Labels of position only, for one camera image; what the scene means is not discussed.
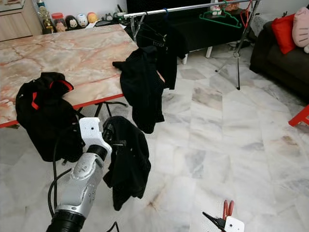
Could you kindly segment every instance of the white marble floor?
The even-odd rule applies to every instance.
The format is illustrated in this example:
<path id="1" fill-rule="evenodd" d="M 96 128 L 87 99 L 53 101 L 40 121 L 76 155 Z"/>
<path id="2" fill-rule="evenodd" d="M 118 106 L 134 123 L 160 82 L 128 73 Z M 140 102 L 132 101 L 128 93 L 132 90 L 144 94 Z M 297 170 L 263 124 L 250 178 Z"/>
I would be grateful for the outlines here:
<path id="1" fill-rule="evenodd" d="M 220 217 L 225 199 L 235 201 L 233 216 L 247 232 L 309 231 L 309 128 L 287 123 L 305 103 L 251 72 L 251 51 L 242 52 L 241 91 L 232 59 L 214 72 L 232 55 L 228 46 L 215 47 L 210 59 L 192 53 L 178 66 L 176 89 L 163 96 L 166 121 L 147 135 L 152 170 L 143 199 L 116 212 L 102 181 L 83 231 L 104 232 L 117 220 L 121 232 L 217 232 L 202 211 Z M 112 107 L 131 119 L 130 108 Z M 59 173 L 72 166 L 57 165 Z M 45 231 L 51 180 L 52 165 L 27 133 L 0 129 L 0 231 Z"/>

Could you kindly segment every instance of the wooden cabinet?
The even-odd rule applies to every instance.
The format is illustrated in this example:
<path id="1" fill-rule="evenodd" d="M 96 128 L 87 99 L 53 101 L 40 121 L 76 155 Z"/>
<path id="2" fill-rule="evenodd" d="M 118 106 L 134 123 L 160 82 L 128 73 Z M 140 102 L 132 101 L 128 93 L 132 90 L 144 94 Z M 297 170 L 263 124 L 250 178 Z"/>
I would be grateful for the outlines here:
<path id="1" fill-rule="evenodd" d="M 26 0 L 22 9 L 0 13 L 0 41 L 40 35 L 41 30 L 31 0 Z"/>

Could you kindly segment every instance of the bottle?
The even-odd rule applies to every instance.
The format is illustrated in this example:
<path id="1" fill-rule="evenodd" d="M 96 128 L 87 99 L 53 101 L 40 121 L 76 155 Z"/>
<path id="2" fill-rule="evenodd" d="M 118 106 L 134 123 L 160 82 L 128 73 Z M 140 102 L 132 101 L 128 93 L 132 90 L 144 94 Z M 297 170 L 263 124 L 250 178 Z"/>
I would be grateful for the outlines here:
<path id="1" fill-rule="evenodd" d="M 38 1 L 37 1 L 37 5 L 38 5 L 38 7 L 40 7 L 40 6 L 45 7 L 45 3 L 44 3 L 43 0 L 38 0 Z"/>

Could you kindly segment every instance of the clothing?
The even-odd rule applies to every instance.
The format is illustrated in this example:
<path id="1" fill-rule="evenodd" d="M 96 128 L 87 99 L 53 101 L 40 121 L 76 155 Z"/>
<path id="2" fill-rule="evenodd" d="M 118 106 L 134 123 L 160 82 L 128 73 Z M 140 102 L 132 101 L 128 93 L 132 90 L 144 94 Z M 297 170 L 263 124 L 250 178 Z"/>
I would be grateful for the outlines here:
<path id="1" fill-rule="evenodd" d="M 132 196 L 142 198 L 151 164 L 145 135 L 122 116 L 110 117 L 104 128 L 114 128 L 113 141 L 126 141 L 125 146 L 112 146 L 112 161 L 103 180 L 112 188 L 114 209 L 119 211 Z"/>
<path id="2" fill-rule="evenodd" d="M 189 53 L 185 37 L 167 21 L 161 25 L 149 23 L 141 27 L 137 36 L 137 45 L 139 47 L 156 46 L 157 69 L 166 81 L 165 88 L 174 89 L 177 57 L 183 59 Z"/>
<path id="3" fill-rule="evenodd" d="M 78 123 L 73 107 L 62 95 L 73 90 L 61 73 L 43 72 L 41 77 L 25 83 L 16 97 L 17 121 L 22 125 L 44 161 L 53 161 L 59 136 L 56 160 L 76 162 L 82 155 L 83 141 L 74 131 Z"/>
<path id="4" fill-rule="evenodd" d="M 133 107 L 132 117 L 139 129 L 152 133 L 156 122 L 163 122 L 164 81 L 156 70 L 156 48 L 149 46 L 132 52 L 124 62 L 113 62 L 122 73 L 122 92 Z"/>

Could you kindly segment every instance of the television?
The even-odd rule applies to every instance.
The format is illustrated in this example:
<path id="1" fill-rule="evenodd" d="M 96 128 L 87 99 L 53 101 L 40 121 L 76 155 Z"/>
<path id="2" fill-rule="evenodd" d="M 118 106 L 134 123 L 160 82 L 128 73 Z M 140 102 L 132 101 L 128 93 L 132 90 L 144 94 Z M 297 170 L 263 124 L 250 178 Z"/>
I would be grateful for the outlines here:
<path id="1" fill-rule="evenodd" d="M 211 0 L 126 0 L 128 13 L 161 10 L 210 3 Z"/>

